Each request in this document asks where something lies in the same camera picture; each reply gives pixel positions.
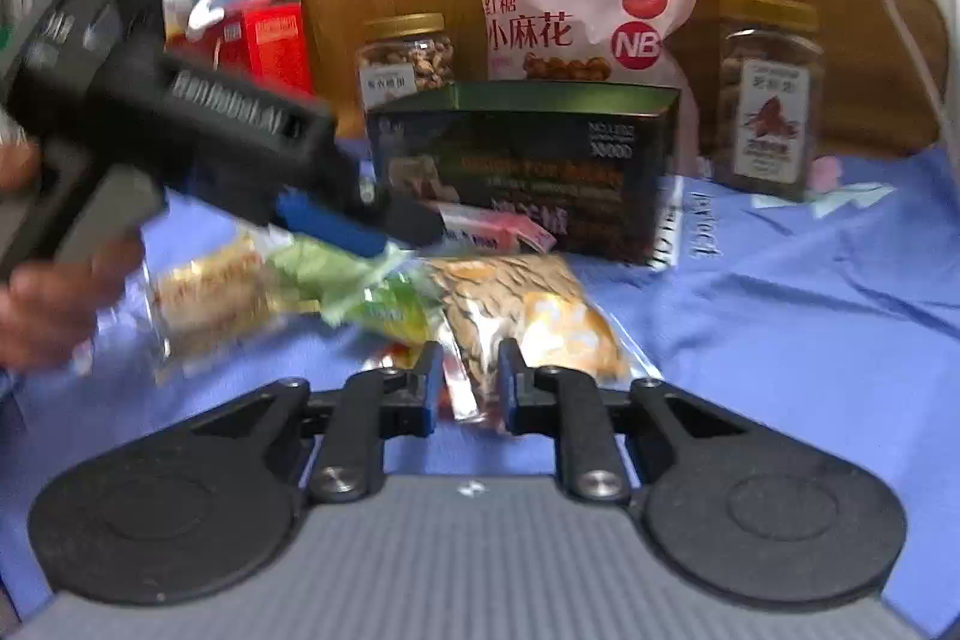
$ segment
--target plastic jar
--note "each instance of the plastic jar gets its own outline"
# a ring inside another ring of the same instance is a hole
[[[357,52],[357,71],[365,112],[453,81],[453,44],[439,12],[370,20],[364,33],[367,43]]]
[[[784,0],[720,0],[724,34],[713,178],[802,201],[820,126],[817,10]]]

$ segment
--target pink snack bag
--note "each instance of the pink snack bag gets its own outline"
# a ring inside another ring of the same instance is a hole
[[[491,79],[572,79],[679,88],[675,168],[696,175],[699,114],[664,47],[697,0],[483,0]]]

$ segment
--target gray gripper base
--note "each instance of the gray gripper base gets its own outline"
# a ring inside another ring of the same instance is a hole
[[[391,477],[310,511],[243,584],[165,608],[56,597],[17,640],[918,640],[877,599],[805,615],[722,603],[617,509],[549,477]]]

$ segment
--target yellow lid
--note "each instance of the yellow lid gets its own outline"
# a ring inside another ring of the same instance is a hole
[[[820,28],[816,7],[785,0],[720,0],[720,17],[741,23],[815,33]]]
[[[398,15],[395,18],[368,20],[363,28],[368,42],[398,39],[401,36],[413,36],[418,33],[435,33],[443,30],[443,15],[440,12]]]

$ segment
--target human hand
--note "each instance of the human hand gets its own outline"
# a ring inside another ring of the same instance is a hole
[[[18,191],[40,167],[29,143],[0,145],[0,191]],[[63,365],[93,335],[97,310],[112,306],[126,277],[143,261],[138,234],[104,244],[87,263],[30,262],[0,287],[0,366],[12,370]]]

